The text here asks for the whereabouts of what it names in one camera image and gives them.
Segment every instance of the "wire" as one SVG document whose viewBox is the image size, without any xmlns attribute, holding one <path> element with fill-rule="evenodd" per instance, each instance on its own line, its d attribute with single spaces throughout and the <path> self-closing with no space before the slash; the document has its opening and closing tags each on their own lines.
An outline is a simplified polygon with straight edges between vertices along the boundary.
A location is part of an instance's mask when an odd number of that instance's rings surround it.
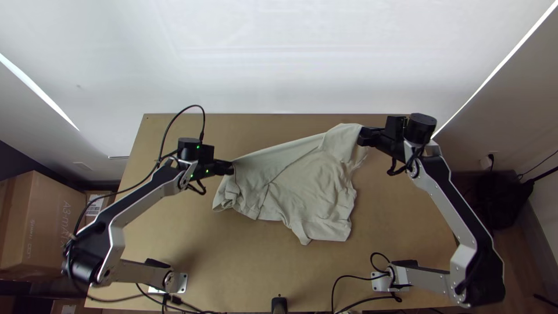
<svg viewBox="0 0 558 314">
<path fill-rule="evenodd" d="M 543 161 L 539 162 L 539 163 L 538 163 L 536 166 L 534 166 L 533 168 L 527 170 L 527 171 L 524 172 L 524 173 L 518 174 L 518 175 L 517 175 L 517 178 L 518 178 L 519 180 L 523 179 L 523 176 L 525 176 L 527 173 L 529 173 L 529 172 L 535 170 L 535 168 L 537 168 L 538 166 L 542 165 L 545 161 L 547 161 L 548 159 L 550 159 L 550 157 L 554 156 L 556 153 L 558 153 L 558 149 L 557 149 L 554 153 L 550 154 L 550 156 L 546 157 Z"/>
<path fill-rule="evenodd" d="M 343 275 L 343 276 L 337 277 L 337 279 L 335 279 L 335 282 L 333 283 L 333 288 L 331 288 L 331 313 L 334 313 L 333 312 L 333 310 L 334 310 L 334 308 L 333 308 L 333 296 L 334 296 L 334 293 L 335 293 L 335 286 L 337 286 L 337 282 L 339 282 L 341 279 L 343 279 L 343 278 L 354 278 L 354 279 L 372 281 L 374 279 L 378 279 L 378 278 L 382 278 L 382 277 L 386 277 L 386 276 L 388 276 L 388 274 L 382 274 L 380 276 L 372 277 L 372 278 L 364 278 L 364 277 L 353 276 L 353 275 Z"/>
<path fill-rule="evenodd" d="M 348 311 L 348 310 L 350 310 L 352 307 L 357 306 L 358 304 L 362 304 L 362 303 L 370 302 L 370 301 L 382 300 L 382 299 L 394 299 L 396 302 L 403 302 L 403 300 L 402 300 L 401 298 L 397 297 L 397 296 L 395 295 L 395 293 L 392 292 L 391 295 L 386 295 L 386 296 L 383 296 L 383 297 L 374 297 L 374 298 L 368 298 L 368 299 L 360 300 L 360 301 L 358 301 L 358 302 L 355 302 L 355 303 L 353 303 L 353 304 L 351 304 L 351 305 L 348 305 L 348 306 L 344 307 L 343 309 L 341 309 L 340 311 L 336 312 L 335 314 L 339 314 L 339 313 L 342 313 L 342 312 L 344 312 L 344 311 Z"/>
<path fill-rule="evenodd" d="M 380 252 L 374 252 L 370 255 L 370 264 L 372 264 L 372 268 L 374 268 L 376 270 L 376 272 L 379 272 L 379 273 L 382 273 L 382 274 L 389 274 L 389 272 L 387 272 L 385 270 L 380 270 L 378 267 L 376 267 L 376 265 L 374 265 L 373 258 L 376 255 L 379 255 L 379 256 L 383 257 L 388 262 L 388 264 L 390 263 L 389 258 L 387 258 L 387 256 L 385 256 L 384 254 L 382 254 Z"/>
<path fill-rule="evenodd" d="M 195 188 L 192 184 L 188 183 L 188 185 L 186 186 L 186 188 L 198 193 L 199 195 L 205 195 L 208 191 L 206 190 L 205 186 L 203 186 L 202 182 L 200 180 L 196 180 L 196 183 L 198 183 L 198 186 L 202 189 L 201 191 L 198 190 L 197 188 Z"/>
<path fill-rule="evenodd" d="M 370 264 L 372 264 L 372 268 L 374 268 L 377 272 L 381 273 L 381 275 L 376 276 L 376 277 L 372 277 L 372 278 L 364 278 L 364 277 L 358 277 L 358 276 L 353 276 L 353 275 L 343 275 L 343 276 L 337 277 L 337 279 L 333 283 L 333 288 L 331 289 L 331 314 L 338 314 L 338 313 L 347 311 L 350 308 L 352 308 L 353 306 L 356 306 L 358 304 L 362 304 L 362 303 L 369 302 L 369 301 L 374 301 L 374 300 L 394 299 L 396 302 L 403 302 L 403 300 L 400 297 L 396 296 L 395 293 L 391 292 L 391 295 L 389 295 L 389 296 L 386 295 L 386 296 L 382 296 L 382 297 L 374 297 L 374 298 L 363 299 L 363 300 L 357 301 L 357 302 L 355 302 L 351 305 L 348 305 L 348 306 L 344 307 L 342 310 L 340 310 L 338 312 L 334 312 L 333 297 L 334 297 L 334 293 L 335 293 L 335 286 L 337 286 L 337 282 L 339 282 L 340 279 L 342 279 L 342 278 L 354 278 L 354 279 L 359 279 L 359 280 L 372 281 L 372 280 L 375 280 L 375 279 L 379 279 L 379 278 L 382 278 L 382 277 L 389 276 L 388 271 L 380 270 L 378 267 L 376 267 L 376 265 L 374 265 L 373 259 L 374 259 L 374 256 L 376 256 L 376 255 L 379 255 L 379 256 L 383 257 L 388 262 L 388 264 L 390 263 L 390 261 L 387 258 L 387 256 L 385 256 L 384 254 L 382 254 L 380 252 L 374 252 L 370 255 Z M 392 272 L 394 274 L 394 277 L 391 281 L 391 284 L 393 284 L 395 282 L 395 272 L 393 271 L 393 268 L 392 268 Z"/>
<path fill-rule="evenodd" d="M 428 308 L 428 309 L 431 310 L 431 311 L 433 311 L 433 312 L 436 312 L 436 313 L 438 313 L 438 314 L 443 314 L 442 311 L 439 311 L 439 310 L 437 310 L 437 309 L 435 309 L 435 308 Z"/>
<path fill-rule="evenodd" d="M 162 140 L 161 140 L 161 145 L 160 145 L 160 148 L 159 148 L 159 154 L 158 154 L 157 160 L 156 160 L 156 162 L 155 162 L 155 165 L 153 166 L 153 168 L 151 169 L 151 171 L 147 174 L 147 176 L 145 176 L 145 178 L 143 178 L 143 180 L 141 180 L 140 182 L 138 182 L 138 183 L 132 185 L 131 187 L 126 188 L 126 189 L 123 189 L 123 190 L 121 190 L 121 191 L 114 192 L 114 193 L 111 193 L 111 194 L 101 195 L 100 197 L 96 197 L 96 198 L 92 199 L 91 201 L 89 201 L 89 202 L 87 203 L 87 205 L 85 206 L 85 208 L 81 211 L 81 213 L 80 213 L 80 215 L 79 215 L 79 217 L 78 217 L 78 219 L 77 219 L 76 225 L 75 225 L 75 227 L 74 227 L 74 232 L 73 232 L 73 234 L 71 235 L 70 240 L 69 240 L 68 243 L 66 244 L 65 254 L 66 254 L 66 267 L 67 267 L 67 272 L 68 272 L 68 278 L 70 279 L 70 281 L 72 282 L 72 284 L 74 285 L 74 287 L 75 287 L 79 292 L 85 294 L 85 296 L 86 296 L 87 298 L 89 298 L 89 299 L 91 299 L 91 300 L 93 300 L 93 301 L 96 301 L 96 302 L 104 302 L 104 303 L 109 303 L 109 302 L 121 302 L 121 301 L 125 301 L 125 300 L 128 300 L 128 299 L 134 299 L 134 298 L 141 297 L 141 296 L 146 296 L 146 297 L 150 298 L 150 297 L 149 297 L 147 294 L 145 294 L 141 289 L 140 289 L 140 291 L 142 291 L 142 294 L 143 294 L 143 295 L 133 295 L 133 296 L 130 296 L 130 297 L 127 297 L 127 298 L 121 298 L 121 299 L 112 299 L 112 300 L 108 300 L 108 299 L 99 299 L 99 298 L 95 298 L 95 297 L 90 296 L 90 295 L 87 293 L 87 291 L 84 291 L 84 290 L 77 284 L 77 282 L 75 281 L 75 278 L 74 278 L 74 276 L 73 276 L 73 268 L 72 268 L 73 261 L 72 261 L 72 259 L 71 259 L 71 250 L 73 249 L 73 245 L 74 245 L 74 243 L 75 243 L 75 240 L 76 240 L 77 238 L 82 237 L 82 236 L 84 235 L 84 234 L 80 234 L 80 236 L 78 237 L 78 236 L 77 236 L 77 232 L 78 232 L 78 230 L 79 230 L 79 228 L 80 228 L 80 224 L 81 224 L 81 221 L 82 221 L 82 219 L 83 219 L 83 216 L 85 215 L 85 212 L 87 211 L 87 209 L 89 208 L 89 206 L 91 206 L 91 204 L 93 204 L 95 201 L 97 201 L 97 200 L 99 200 L 99 199 L 106 198 L 106 197 L 111 197 L 111 196 L 114 196 L 114 195 L 117 195 L 117 194 L 121 194 L 121 193 L 124 193 L 124 192 L 127 192 L 127 191 L 130 191 L 130 190 L 133 190 L 133 189 L 137 188 L 140 184 L 142 184 L 143 182 L 145 182 L 145 180 L 147 180 L 147 179 L 149 179 L 149 178 L 151 177 L 151 175 L 155 172 L 155 170 L 159 167 L 159 165 L 161 164 L 161 162 L 162 162 L 163 160 L 165 160 L 166 158 L 168 158 L 168 157 L 174 155 L 174 154 L 177 152 L 177 151 L 175 150 L 175 151 L 170 152 L 169 154 L 166 154 L 166 155 L 163 156 L 164 141 L 165 141 L 165 139 L 166 139 L 166 137 L 167 137 L 167 133 L 169 132 L 171 126 L 173 125 L 173 123 L 174 123 L 174 121 L 176 120 L 176 118 L 179 117 L 179 115 L 181 115 L 181 114 L 182 114 L 183 112 L 185 112 L 186 110 L 191 109 L 191 108 L 195 108 L 195 107 L 201 109 L 202 115 L 203 115 L 202 131 L 201 131 L 200 134 L 199 134 L 199 140 L 202 141 L 202 140 L 203 140 L 203 135 L 204 135 L 204 132 L 205 132 L 205 110 L 203 110 L 203 107 L 201 107 L 200 105 L 190 105 L 190 106 L 188 106 L 188 107 L 186 107 L 186 108 L 180 110 L 180 111 L 171 119 L 171 121 L 168 123 L 168 125 L 167 125 L 167 127 L 166 127 L 166 129 L 165 129 L 165 131 L 164 131 L 163 138 L 162 138 Z"/>
<path fill-rule="evenodd" d="M 154 299 L 154 298 L 150 297 L 149 294 L 147 294 L 147 293 L 145 293 L 145 291 L 143 291 L 143 289 L 140 287 L 140 285 L 139 285 L 138 283 L 136 283 L 135 286 L 136 286 L 136 287 L 138 288 L 138 290 L 141 292 L 141 294 L 143 295 L 143 297 L 146 297 L 146 298 L 150 299 L 151 301 L 153 301 L 153 302 L 155 302 L 155 303 L 157 303 L 157 304 L 159 304 L 159 305 L 164 305 L 167 309 L 170 308 L 170 309 L 174 309 L 174 310 L 180 311 L 180 312 L 182 312 L 182 313 L 189 313 L 189 314 L 219 314 L 219 313 L 214 312 L 214 311 L 197 311 L 197 312 L 188 311 L 188 310 L 185 310 L 185 309 L 177 308 L 176 306 L 166 305 L 166 304 L 164 304 L 164 302 L 161 302 L 161 301 L 159 301 L 159 300 L 157 300 L 157 299 Z M 185 303 L 185 302 L 181 302 L 181 303 L 184 304 L 184 305 L 186 305 L 186 306 L 191 306 L 191 305 L 189 305 L 189 304 L 187 304 L 187 303 Z"/>
<path fill-rule="evenodd" d="M 407 169 L 412 169 L 413 167 L 413 162 L 414 160 L 423 153 L 424 148 L 426 147 L 426 144 L 424 144 L 423 146 L 417 148 L 414 150 L 413 154 L 411 155 L 411 157 L 409 158 L 409 160 L 407 160 L 407 162 L 399 169 L 397 169 L 396 171 L 394 171 L 395 169 L 395 165 L 397 164 L 397 159 L 392 158 L 391 159 L 391 168 L 388 169 L 387 174 L 389 176 L 396 176 L 397 174 L 403 173 L 405 170 Z"/>
<path fill-rule="evenodd" d="M 547 303 L 548 305 L 551 305 L 551 306 L 554 306 L 555 308 L 558 308 L 558 304 L 552 302 L 551 300 L 549 300 L 549 299 L 543 297 L 543 296 L 540 295 L 540 294 L 536 294 L 536 293 L 535 293 L 535 294 L 533 294 L 533 297 L 535 297 L 535 299 L 539 299 L 539 300 L 541 300 L 542 302 Z"/>
</svg>

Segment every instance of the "white wall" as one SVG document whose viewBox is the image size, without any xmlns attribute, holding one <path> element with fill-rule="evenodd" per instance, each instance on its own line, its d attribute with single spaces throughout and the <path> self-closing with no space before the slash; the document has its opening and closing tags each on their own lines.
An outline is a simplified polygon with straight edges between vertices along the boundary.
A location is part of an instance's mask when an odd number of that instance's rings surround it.
<svg viewBox="0 0 558 314">
<path fill-rule="evenodd" d="M 545 150 L 542 154 L 539 154 L 526 164 L 520 166 L 518 169 L 519 173 L 526 172 L 532 167 L 536 166 L 540 161 L 544 160 L 550 154 L 558 149 L 558 141 L 555 141 L 553 148 Z M 548 159 L 544 164 L 537 167 L 532 172 L 529 172 L 524 176 L 524 180 L 531 179 L 544 173 L 553 167 L 558 166 L 558 154 L 554 157 Z M 535 189 L 533 194 L 529 198 L 529 202 L 533 207 L 541 227 L 542 231 L 546 235 L 546 239 L 550 244 L 552 253 L 555 259 L 558 261 L 558 172 L 555 172 L 545 178 L 540 179 L 535 182 Z"/>
<path fill-rule="evenodd" d="M 128 155 L 143 113 L 192 103 L 442 124 L 551 2 L 2 1 L 0 52 L 96 149 Z"/>
<path fill-rule="evenodd" d="M 0 140 L 71 180 L 120 180 L 124 172 L 124 160 L 108 160 L 2 64 Z M 73 161 L 95 171 L 83 171 Z"/>
<path fill-rule="evenodd" d="M 471 102 L 435 137 L 452 170 L 522 173 L 558 149 L 558 12 L 554 11 Z M 525 176 L 558 165 L 558 156 Z M 558 173 L 535 183 L 530 203 L 558 259 Z"/>
</svg>

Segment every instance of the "brown table surface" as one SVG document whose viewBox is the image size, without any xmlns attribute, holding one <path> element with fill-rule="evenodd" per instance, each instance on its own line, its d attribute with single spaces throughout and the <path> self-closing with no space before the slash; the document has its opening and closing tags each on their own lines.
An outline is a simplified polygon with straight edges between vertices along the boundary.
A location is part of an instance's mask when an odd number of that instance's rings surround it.
<svg viewBox="0 0 558 314">
<path fill-rule="evenodd" d="M 162 134 L 173 115 L 148 114 L 142 119 L 121 188 L 143 179 L 152 168 Z M 338 123 L 383 126 L 385 115 L 208 115 L 206 144 L 215 158 L 232 160 L 259 149 L 327 131 Z M 163 153 L 176 149 L 178 137 L 197 137 L 200 115 L 182 115 L 173 124 Z M 189 274 L 179 296 L 198 308 L 219 312 L 267 312 L 270 301 L 287 297 L 289 311 L 329 311 L 331 287 L 338 276 L 369 277 L 369 256 L 378 251 L 393 261 L 416 259 L 421 266 L 447 269 L 456 245 L 452 232 L 426 192 L 404 174 L 389 177 L 391 159 L 370 149 L 353 177 L 357 200 L 346 242 L 312 241 L 301 245 L 282 222 L 252 220 L 234 210 L 212 212 L 221 177 L 203 182 L 208 193 L 192 191 L 162 199 L 125 229 L 123 258 L 154 258 Z M 385 267 L 381 258 L 377 265 Z M 134 284 L 91 288 L 101 298 L 137 294 Z M 360 299 L 383 295 L 369 281 L 342 279 L 336 289 L 337 310 Z M 450 306 L 443 295 L 411 288 L 392 299 L 355 309 L 400 309 Z M 87 307 L 153 309 L 146 298 L 119 303 L 87 300 Z"/>
</svg>

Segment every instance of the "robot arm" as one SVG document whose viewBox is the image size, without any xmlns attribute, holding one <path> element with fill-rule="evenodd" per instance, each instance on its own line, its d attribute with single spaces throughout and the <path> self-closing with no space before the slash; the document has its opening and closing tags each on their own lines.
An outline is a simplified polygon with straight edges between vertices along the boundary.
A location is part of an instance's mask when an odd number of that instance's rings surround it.
<svg viewBox="0 0 558 314">
<path fill-rule="evenodd" d="M 149 182 L 108 206 L 77 233 L 66 248 L 63 273 L 94 287 L 144 283 L 169 293 L 184 292 L 188 275 L 170 265 L 154 259 L 144 263 L 121 259 L 126 246 L 123 228 L 163 197 L 186 190 L 190 181 L 233 174 L 230 162 L 213 159 L 213 150 L 194 138 L 179 139 L 176 157 L 158 168 Z"/>
<path fill-rule="evenodd" d="M 414 113 L 388 117 L 384 129 L 362 128 L 357 143 L 376 147 L 392 156 L 414 184 L 426 191 L 459 242 L 449 271 L 420 267 L 417 261 L 393 261 L 389 276 L 373 280 L 375 291 L 407 291 L 410 286 L 447 295 L 464 308 L 503 300 L 503 262 L 494 250 L 492 237 L 450 181 L 450 170 L 436 142 L 432 117 Z"/>
</svg>

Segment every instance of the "cloth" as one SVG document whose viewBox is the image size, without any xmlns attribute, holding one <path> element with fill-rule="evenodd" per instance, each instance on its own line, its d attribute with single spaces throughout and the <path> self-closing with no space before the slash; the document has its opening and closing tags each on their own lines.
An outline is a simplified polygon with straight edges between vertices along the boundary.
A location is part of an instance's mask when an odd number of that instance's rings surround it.
<svg viewBox="0 0 558 314">
<path fill-rule="evenodd" d="M 280 144 L 234 160 L 213 210 L 233 208 L 252 219 L 282 221 L 306 245 L 345 241 L 356 191 L 350 181 L 366 157 L 356 145 L 359 124 Z"/>
</svg>

